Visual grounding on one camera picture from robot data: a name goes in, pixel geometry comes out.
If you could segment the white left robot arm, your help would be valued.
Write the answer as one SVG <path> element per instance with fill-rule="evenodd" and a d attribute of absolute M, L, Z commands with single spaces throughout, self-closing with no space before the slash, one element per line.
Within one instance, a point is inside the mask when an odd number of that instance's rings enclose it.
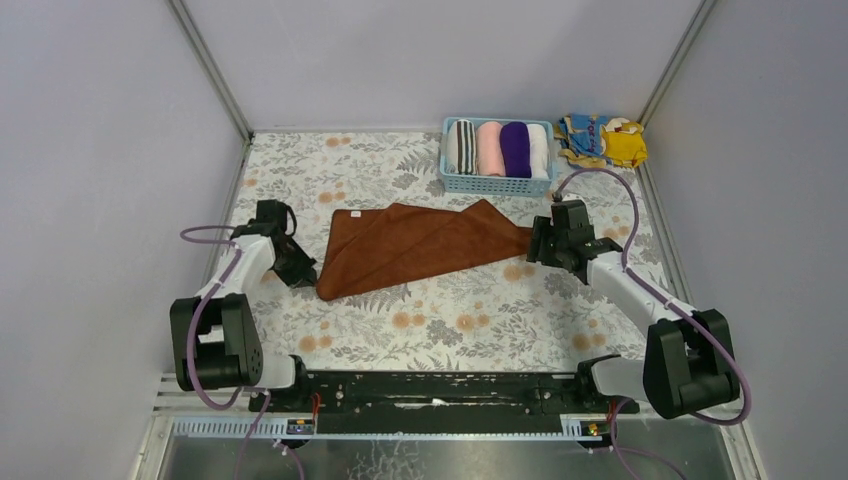
<path fill-rule="evenodd" d="M 209 391 L 291 385 L 291 362 L 272 380 L 263 374 L 263 351 L 249 295 L 267 273 L 290 288 L 317 283 L 316 261 L 297 244 L 297 221 L 290 206 L 260 200 L 247 223 L 230 227 L 217 243 L 223 256 L 216 272 L 194 296 L 175 300 L 169 311 L 176 378 L 180 388 Z"/>

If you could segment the purple towel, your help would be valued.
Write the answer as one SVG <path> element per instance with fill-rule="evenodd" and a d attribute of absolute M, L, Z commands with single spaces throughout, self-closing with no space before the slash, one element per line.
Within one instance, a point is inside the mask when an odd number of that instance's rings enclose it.
<path fill-rule="evenodd" d="M 505 124 L 499 135 L 506 177 L 530 178 L 530 137 L 527 125 L 522 122 Z"/>

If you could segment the brown towel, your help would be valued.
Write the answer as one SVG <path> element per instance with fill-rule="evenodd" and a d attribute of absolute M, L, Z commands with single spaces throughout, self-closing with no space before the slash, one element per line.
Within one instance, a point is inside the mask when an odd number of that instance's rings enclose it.
<path fill-rule="evenodd" d="M 336 210 L 317 295 L 331 301 L 487 265 L 525 254 L 531 237 L 486 200 L 461 211 Z"/>

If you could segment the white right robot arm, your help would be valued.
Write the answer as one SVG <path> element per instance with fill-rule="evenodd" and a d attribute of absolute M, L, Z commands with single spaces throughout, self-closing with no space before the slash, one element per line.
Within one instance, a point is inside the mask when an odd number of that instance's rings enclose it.
<path fill-rule="evenodd" d="M 701 417 L 708 408 L 749 398 L 726 318 L 715 309 L 697 310 L 641 277 L 624 247 L 596 237 L 582 200 L 557 202 L 550 216 L 535 217 L 527 259 L 571 273 L 645 336 L 640 360 L 611 354 L 580 362 L 581 394 L 647 402 L 666 419 Z"/>

